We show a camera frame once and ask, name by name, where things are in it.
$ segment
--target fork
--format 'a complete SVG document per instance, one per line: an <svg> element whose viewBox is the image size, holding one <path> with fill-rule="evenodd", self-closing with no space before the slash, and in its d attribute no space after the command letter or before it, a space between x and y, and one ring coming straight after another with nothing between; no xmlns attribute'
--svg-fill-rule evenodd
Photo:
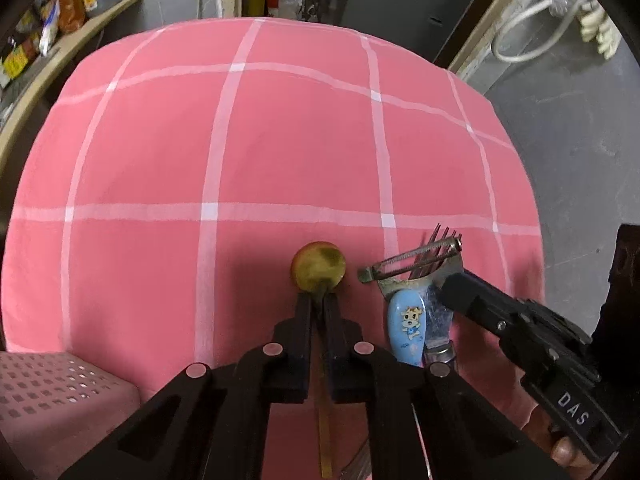
<svg viewBox="0 0 640 480"><path fill-rule="evenodd" d="M428 244L431 244L435 241L436 237L438 236L438 233L440 232L440 227L441 227L440 224L436 225L435 229L433 230L433 233L431 233L429 241L427 242ZM440 240L444 240L448 234L449 234L449 228L445 227ZM462 234L456 235L455 229L451 232L451 236L456 238L458 240L458 243L462 241ZM425 245L424 234L422 235L422 240L420 242L420 246L423 246L423 245ZM419 266L421 262L426 262L430 258L437 258L440 254L441 249L442 249L441 247L438 247L436 248L435 252L427 251L425 253L419 254L418 256L415 257L415 265ZM435 270L438 270L443 263L444 261L433 262L431 265L417 267L416 269L411 271L411 274L409 275L409 279L416 280L417 278L422 278L423 276L427 276L428 274L431 274Z"/></svg>

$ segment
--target pink plastic basket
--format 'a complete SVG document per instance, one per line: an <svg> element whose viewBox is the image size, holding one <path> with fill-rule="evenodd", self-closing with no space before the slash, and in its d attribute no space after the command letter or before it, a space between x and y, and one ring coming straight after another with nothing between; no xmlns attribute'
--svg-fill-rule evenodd
<svg viewBox="0 0 640 480"><path fill-rule="evenodd" d="M139 406L133 384L71 354L0 352L0 431L38 480L57 479Z"/></svg>

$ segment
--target metal tool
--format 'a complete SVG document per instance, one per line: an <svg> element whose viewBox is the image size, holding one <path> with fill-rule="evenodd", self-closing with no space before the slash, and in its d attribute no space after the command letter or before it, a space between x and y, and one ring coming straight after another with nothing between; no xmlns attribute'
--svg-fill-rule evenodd
<svg viewBox="0 0 640 480"><path fill-rule="evenodd" d="M436 228L433 230L433 233L431 233L431 236L429 237L429 241L427 242L428 244L433 244L434 241L436 241L436 236L438 235L439 230L440 230L440 224L436 225ZM422 234L422 240L420 240L420 247L422 247L423 245L424 245L424 233ZM428 254L428 253L419 254L418 256L415 257L416 268L411 271L411 274L409 274L410 280L415 280L416 278L420 278L419 265L423 260L425 254Z"/></svg>
<svg viewBox="0 0 640 480"><path fill-rule="evenodd" d="M331 242L312 242L302 247L293 257L290 270L291 279L298 288L313 295L316 308L322 305L324 296L342 281L345 271L344 255ZM312 352L311 364L318 418L320 474L322 478L332 478L331 399L326 385L326 370L322 364L326 349L317 330L313 330L312 338L312 347L319 349Z"/></svg>
<svg viewBox="0 0 640 480"><path fill-rule="evenodd" d="M429 243L433 243L435 241L436 236L438 235L438 231L440 230L440 227L441 227L440 224L436 225L436 228L433 230L433 233L431 234L431 237L429 239ZM440 237L440 239L444 240L445 238L447 238L447 234L449 234L448 227L444 229L444 232ZM457 238L458 242L462 246L462 234L456 235L456 230L454 229L453 232L451 233L451 236L454 238ZM430 251L428 253L423 253L421 256L416 257L416 265L420 267L411 271L411 275L409 275L409 279L415 280L417 278L427 276L428 274L431 274L434 270L439 269L443 263L443 260L428 264L428 258L437 258L440 255L441 250L442 250L442 247L439 247L435 250L435 252Z"/></svg>
<svg viewBox="0 0 640 480"><path fill-rule="evenodd" d="M438 252L437 256L428 254L435 254L435 250L438 248L444 248L444 252ZM454 259L455 256L460 254L462 250L462 245L458 238L448 237L442 238L441 240L437 240L417 249L413 249L411 251L407 251L402 254L398 254L398 256L393 256L391 258L387 258L381 262L373 264L370 267L363 267L358 269L358 280L361 283L370 283L373 281L382 282L388 278L392 278L394 276L399 276L400 274L404 274L405 272L410 272L414 269L420 269L424 266L431 265L437 262L444 262L446 260ZM398 266L403 260L408 260L411 258L420 257L418 263L414 262L409 265Z"/></svg>
<svg viewBox="0 0 640 480"><path fill-rule="evenodd" d="M629 480L640 470L639 267L640 226L622 226L593 341L467 271L442 286L445 305L500 339L524 371L525 389L588 458L604 462L618 452L597 473L601 480ZM271 404L308 397L313 326L326 348L333 402L366 404L374 480L569 479L450 367L399 363L342 318L336 294L316 304L302 292L294 317L278 323L269 342L234 364L198 364L197 374L185 368L61 480L259 479Z"/></svg>
<svg viewBox="0 0 640 480"><path fill-rule="evenodd" d="M366 480L371 475L371 450L369 439L365 440L358 452L340 472L340 480Z"/></svg>
<svg viewBox="0 0 640 480"><path fill-rule="evenodd" d="M449 228L445 228L442 234L442 238L446 238L449 233ZM456 235L456 231L453 230L451 236L458 240L460 246L462 246L462 234ZM433 257L437 258L440 255L442 248L438 247ZM436 261L435 263L425 265L418 270L418 278L428 276L432 272L435 272L443 264L442 261ZM431 296L431 308L429 314L431 316L431 334L429 338L425 339L423 359L425 365L432 363L444 363L452 367L454 370L458 369L458 361L456 359L456 349L453 345L453 341L449 340L449 330L451 323L453 322L452 312L448 311L439 301L438 290L432 288L429 296Z"/></svg>

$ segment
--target wooden shelf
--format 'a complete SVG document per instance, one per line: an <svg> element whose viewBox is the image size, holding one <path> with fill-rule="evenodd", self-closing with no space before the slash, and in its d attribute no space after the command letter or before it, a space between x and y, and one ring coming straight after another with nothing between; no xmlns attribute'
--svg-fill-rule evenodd
<svg viewBox="0 0 640 480"><path fill-rule="evenodd" d="M117 15L138 1L140 0L122 0L119 4L99 16L87 20L80 30L63 36L53 46L53 55L50 59L44 60L44 67L18 97L6 124L0 130L0 176L4 172L7 158L20 135L21 129L40 98L47 91L47 88L91 38L103 30Z"/></svg>

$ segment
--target pink tablecloth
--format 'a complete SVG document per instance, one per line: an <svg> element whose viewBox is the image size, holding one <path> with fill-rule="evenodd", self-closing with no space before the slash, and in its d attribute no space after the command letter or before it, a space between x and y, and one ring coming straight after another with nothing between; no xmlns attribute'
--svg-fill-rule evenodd
<svg viewBox="0 0 640 480"><path fill-rule="evenodd" d="M2 270L10 349L69 350L149 396L193 361L228 364L293 313L293 254L343 250L345 317L385 344L358 266L437 222L465 265L539 298L542 244L520 159L455 76L352 30L203 20L85 59L36 140ZM495 341L456 327L462 373L517 423L530 401ZM362 409L334 413L335 466ZM318 476L313 410L272 411L265 478Z"/></svg>

